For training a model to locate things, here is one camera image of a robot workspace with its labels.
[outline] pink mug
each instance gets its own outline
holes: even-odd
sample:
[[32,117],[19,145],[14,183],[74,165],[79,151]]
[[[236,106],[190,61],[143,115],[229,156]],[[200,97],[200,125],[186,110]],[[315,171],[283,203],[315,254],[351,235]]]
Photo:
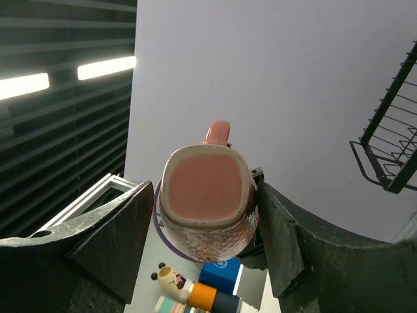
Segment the pink mug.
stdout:
[[257,227],[257,187],[243,157],[228,146],[229,133],[229,122],[213,122],[202,145],[171,155],[162,176],[164,226],[195,261],[233,258]]

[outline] screw hole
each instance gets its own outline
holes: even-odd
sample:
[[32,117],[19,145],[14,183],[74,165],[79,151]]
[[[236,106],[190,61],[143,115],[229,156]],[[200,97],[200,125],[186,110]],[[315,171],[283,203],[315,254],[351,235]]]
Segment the screw hole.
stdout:
[[50,234],[52,234],[52,231],[50,231],[50,230],[41,230],[41,231],[38,231],[37,233],[35,233],[32,236],[32,238],[45,237],[45,236],[48,236]]

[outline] wire rack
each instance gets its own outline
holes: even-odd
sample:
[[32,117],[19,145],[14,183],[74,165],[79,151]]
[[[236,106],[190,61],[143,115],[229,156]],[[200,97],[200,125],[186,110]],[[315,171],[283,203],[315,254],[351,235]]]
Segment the wire rack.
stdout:
[[[398,194],[403,188],[417,190],[417,42],[381,99],[359,142],[350,142],[362,175],[385,190]],[[364,150],[376,178],[366,173],[357,147]]]

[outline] light fixture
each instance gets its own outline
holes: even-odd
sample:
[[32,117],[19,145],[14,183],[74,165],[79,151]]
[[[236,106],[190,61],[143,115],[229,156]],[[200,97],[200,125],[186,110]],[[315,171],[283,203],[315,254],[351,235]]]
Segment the light fixture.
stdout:
[[34,93],[49,86],[50,81],[46,73],[0,80],[0,100]]
[[122,57],[108,61],[90,63],[78,67],[78,79],[89,80],[103,75],[121,72],[122,70],[130,70],[136,66],[135,57]]

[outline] pink mug handle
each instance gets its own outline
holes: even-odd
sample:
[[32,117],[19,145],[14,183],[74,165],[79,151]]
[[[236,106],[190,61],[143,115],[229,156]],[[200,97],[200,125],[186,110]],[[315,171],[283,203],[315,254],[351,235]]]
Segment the pink mug handle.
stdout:
[[208,129],[203,145],[227,145],[229,134],[230,123],[228,121],[214,121]]

